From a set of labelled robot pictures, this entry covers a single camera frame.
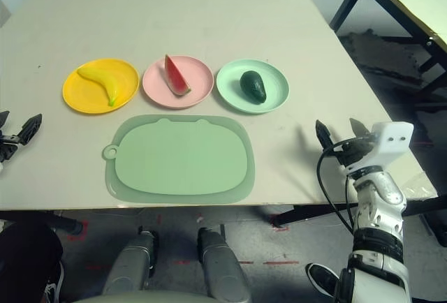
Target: avocado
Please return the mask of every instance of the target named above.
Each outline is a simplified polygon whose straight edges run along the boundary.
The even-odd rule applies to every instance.
[[[267,99],[264,82],[256,71],[246,71],[240,78],[240,87],[244,94],[257,104],[264,103]]]

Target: person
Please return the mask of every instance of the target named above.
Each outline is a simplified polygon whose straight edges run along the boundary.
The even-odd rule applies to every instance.
[[[43,223],[14,223],[0,233],[0,302],[59,303],[62,245]]]
[[[330,268],[318,263],[308,263],[305,269],[315,289],[323,295],[334,297],[339,277]],[[420,298],[412,298],[411,301],[413,303],[446,303],[446,301],[432,302]]]

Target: yellow plate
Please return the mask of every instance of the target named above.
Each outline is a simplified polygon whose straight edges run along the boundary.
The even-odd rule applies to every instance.
[[[75,69],[66,79],[62,88],[65,102],[73,109],[83,113],[105,113],[116,110],[129,102],[140,86],[137,70],[131,64],[119,59],[98,59],[87,62],[83,66],[103,69],[113,74],[119,83],[118,98],[113,106],[109,106],[109,98],[105,89],[91,80],[78,75]]]

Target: plate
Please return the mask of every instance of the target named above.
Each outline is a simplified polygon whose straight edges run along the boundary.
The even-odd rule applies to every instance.
[[[263,79],[267,100],[252,103],[242,92],[240,78],[246,71],[256,71]],[[259,60],[236,60],[221,68],[216,86],[223,99],[234,108],[248,113],[266,113],[279,108],[288,97],[285,76],[271,64]]]
[[[103,69],[119,79],[119,95],[113,106],[109,106],[107,92],[99,83],[78,75],[77,70],[84,66]],[[97,59],[76,68],[67,77],[62,96],[76,111],[89,114],[106,113],[129,102],[135,96],[139,85],[138,72],[130,63],[119,59]]]
[[[165,59],[153,63],[142,77],[145,93],[155,103],[172,109],[189,108],[203,101],[214,86],[211,70],[198,59],[187,56],[170,57],[182,73],[191,91],[184,96],[175,95],[165,81]]]

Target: green placemat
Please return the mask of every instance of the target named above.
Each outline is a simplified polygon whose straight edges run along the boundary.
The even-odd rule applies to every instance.
[[[254,185],[247,132],[225,117],[131,118],[103,158],[109,192],[127,202],[225,204],[245,198]]]

